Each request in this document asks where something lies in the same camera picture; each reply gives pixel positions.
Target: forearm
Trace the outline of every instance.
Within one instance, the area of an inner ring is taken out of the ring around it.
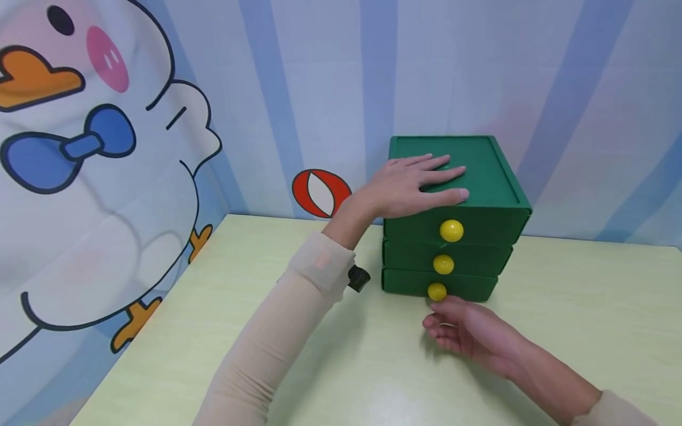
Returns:
[[[549,352],[528,342],[511,381],[560,425],[571,425],[599,401],[601,391]]]
[[[322,234],[313,234],[233,344],[219,366],[197,426],[261,426],[275,391],[309,336],[348,285],[358,240],[372,223],[349,199]]]
[[[527,342],[516,356],[511,381],[562,426],[657,426],[637,407],[600,391],[535,344]]]

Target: arm sleeve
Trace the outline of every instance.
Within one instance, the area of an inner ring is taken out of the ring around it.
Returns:
[[[603,391],[592,410],[576,417],[573,426],[657,426],[657,423],[613,392]]]
[[[262,426],[277,387],[348,286],[355,254],[313,234],[220,364],[195,426]]]

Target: hand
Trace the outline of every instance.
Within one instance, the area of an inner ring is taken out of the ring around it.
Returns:
[[[449,155],[389,160],[372,180],[358,191],[358,196],[372,203],[377,217],[402,217],[434,207],[459,204],[469,197],[466,189],[446,189],[434,193],[422,192],[425,185],[444,183],[464,174],[464,166],[435,171],[450,161]]]
[[[493,311],[454,296],[431,308],[434,313],[422,324],[438,346],[467,356],[508,380],[522,373],[519,360],[530,342]]]
[[[469,197],[466,189],[435,193],[420,190],[424,185],[448,182],[464,173],[464,167],[433,170],[448,161],[449,155],[433,158],[431,154],[388,161],[367,185],[341,204],[322,233],[353,250],[378,217],[409,216],[466,200]]]

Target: drawer knob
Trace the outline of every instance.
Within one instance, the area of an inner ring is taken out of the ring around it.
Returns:
[[[441,275],[447,275],[455,269],[455,261],[447,254],[439,254],[433,258],[433,269]]]
[[[441,283],[433,283],[428,286],[428,296],[434,302],[440,302],[447,296],[447,289]]]
[[[464,236],[464,226],[455,219],[448,219],[441,224],[441,238],[448,243],[456,243]]]

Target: wall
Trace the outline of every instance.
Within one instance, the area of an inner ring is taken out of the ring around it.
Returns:
[[[158,9],[187,75],[211,87],[235,212],[309,217],[305,194],[291,191],[302,170],[357,189],[393,134],[492,133],[535,205],[528,234],[682,245],[674,48],[682,3],[232,0]],[[325,186],[312,184],[330,213]]]
[[[494,134],[527,234],[682,247],[680,18],[665,0],[5,0],[0,425],[67,423],[228,211],[329,217],[394,134]]]

